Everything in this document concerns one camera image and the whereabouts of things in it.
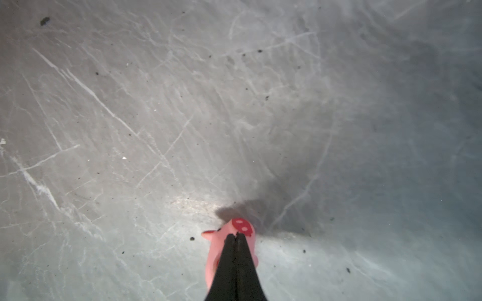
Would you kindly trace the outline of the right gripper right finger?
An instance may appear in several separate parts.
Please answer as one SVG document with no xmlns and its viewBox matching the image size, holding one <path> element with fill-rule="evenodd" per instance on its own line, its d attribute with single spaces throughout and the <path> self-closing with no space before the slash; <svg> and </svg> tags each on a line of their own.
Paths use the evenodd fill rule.
<svg viewBox="0 0 482 301">
<path fill-rule="evenodd" d="M 246 236 L 235 239 L 235 294 L 237 301 L 267 301 L 259 281 Z"/>
</svg>

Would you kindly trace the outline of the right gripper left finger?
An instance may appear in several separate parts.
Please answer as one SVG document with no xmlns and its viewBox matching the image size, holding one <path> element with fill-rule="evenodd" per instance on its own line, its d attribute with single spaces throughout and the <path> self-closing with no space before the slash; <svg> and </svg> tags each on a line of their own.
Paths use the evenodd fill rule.
<svg viewBox="0 0 482 301">
<path fill-rule="evenodd" d="M 217 271 L 206 301 L 235 301 L 237 297 L 235 271 L 236 237 L 229 234 L 225 240 Z"/>
</svg>

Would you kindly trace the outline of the pink pig toy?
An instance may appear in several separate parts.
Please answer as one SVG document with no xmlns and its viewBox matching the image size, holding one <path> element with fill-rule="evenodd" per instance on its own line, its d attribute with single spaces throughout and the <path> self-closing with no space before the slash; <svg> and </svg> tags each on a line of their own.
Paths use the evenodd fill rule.
<svg viewBox="0 0 482 301">
<path fill-rule="evenodd" d="M 215 274 L 219 265 L 225 240 L 228 235 L 243 234 L 246 237 L 254 266 L 257 268 L 259 259 L 255 252 L 256 231 L 254 226 L 243 218 L 233 218 L 220 227 L 218 230 L 208 230 L 202 233 L 202 237 L 210 242 L 210 249 L 205 268 L 205 279 L 208 290 L 211 289 Z"/>
</svg>

